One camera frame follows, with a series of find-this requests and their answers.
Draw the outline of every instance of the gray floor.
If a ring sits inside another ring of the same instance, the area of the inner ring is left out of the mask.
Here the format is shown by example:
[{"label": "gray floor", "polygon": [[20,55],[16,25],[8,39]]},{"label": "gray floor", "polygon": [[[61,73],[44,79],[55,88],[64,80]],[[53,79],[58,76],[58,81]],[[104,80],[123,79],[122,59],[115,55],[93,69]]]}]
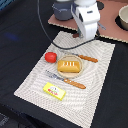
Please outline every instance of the gray floor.
[{"label": "gray floor", "polygon": [[34,124],[36,125],[30,122],[28,124],[28,126],[25,126],[0,113],[0,128],[52,128],[51,126],[39,121],[34,121]]},{"label": "gray floor", "polygon": [[24,126],[19,122],[0,114],[0,128],[35,128],[34,126]]}]

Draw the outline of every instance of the placemat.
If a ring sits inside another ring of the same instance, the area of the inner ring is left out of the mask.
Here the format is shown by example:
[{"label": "placemat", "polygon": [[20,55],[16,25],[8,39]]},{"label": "placemat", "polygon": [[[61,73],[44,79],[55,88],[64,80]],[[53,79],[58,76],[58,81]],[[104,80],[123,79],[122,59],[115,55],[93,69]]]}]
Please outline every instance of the placemat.
[{"label": "placemat", "polygon": [[[72,47],[82,43],[83,39],[72,38],[72,34],[61,31],[54,39],[54,42],[62,47]],[[15,91],[14,95],[65,118],[78,126],[89,128],[91,126],[114,47],[114,44],[95,40],[76,49],[68,50],[98,59],[97,63],[82,60],[84,71],[81,76],[72,79],[84,84],[86,89],[79,89],[68,85],[63,81],[46,76],[44,74],[46,69],[57,75],[59,74],[56,70],[56,63],[51,64],[46,62],[44,53],[24,82]],[[51,51],[57,53],[57,60],[65,55],[52,44],[48,47],[46,52]],[[62,101],[43,92],[43,86],[47,82],[66,91],[66,95]]]}]

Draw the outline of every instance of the tomato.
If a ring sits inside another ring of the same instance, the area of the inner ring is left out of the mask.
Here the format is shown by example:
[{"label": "tomato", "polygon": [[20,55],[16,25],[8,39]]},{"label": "tomato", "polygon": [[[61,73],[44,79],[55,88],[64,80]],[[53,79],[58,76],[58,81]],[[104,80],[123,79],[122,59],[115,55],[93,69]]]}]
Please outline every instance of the tomato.
[{"label": "tomato", "polygon": [[47,52],[45,54],[45,60],[50,63],[55,63],[57,58],[57,54],[54,52]]}]

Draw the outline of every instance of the butter knife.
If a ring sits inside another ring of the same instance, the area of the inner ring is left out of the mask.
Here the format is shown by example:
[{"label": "butter knife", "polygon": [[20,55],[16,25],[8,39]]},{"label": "butter knife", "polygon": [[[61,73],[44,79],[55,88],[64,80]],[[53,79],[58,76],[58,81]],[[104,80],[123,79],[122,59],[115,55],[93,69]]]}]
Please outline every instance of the butter knife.
[{"label": "butter knife", "polygon": [[67,52],[67,51],[64,51],[64,50],[60,50],[60,51],[63,52],[63,53],[66,53],[66,54],[76,55],[76,56],[80,57],[81,59],[88,60],[88,61],[92,61],[92,62],[94,62],[94,63],[98,62],[98,60],[95,59],[95,58],[91,58],[91,57],[88,57],[88,56],[75,54],[75,53],[72,53],[72,52]]}]

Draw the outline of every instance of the dark table surface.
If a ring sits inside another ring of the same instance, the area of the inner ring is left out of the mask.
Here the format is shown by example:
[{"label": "dark table surface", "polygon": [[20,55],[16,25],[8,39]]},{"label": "dark table surface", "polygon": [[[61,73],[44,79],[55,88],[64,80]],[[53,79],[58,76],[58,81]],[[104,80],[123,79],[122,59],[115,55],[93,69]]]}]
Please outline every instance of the dark table surface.
[{"label": "dark table surface", "polygon": [[[54,0],[40,0],[40,16],[53,40],[59,31],[75,31],[49,25]],[[91,128],[128,127],[128,44],[116,44],[97,104]],[[0,12],[0,104],[26,113],[54,128],[79,126],[23,99],[14,92],[36,65],[51,42],[37,15],[37,0],[16,0]]]}]

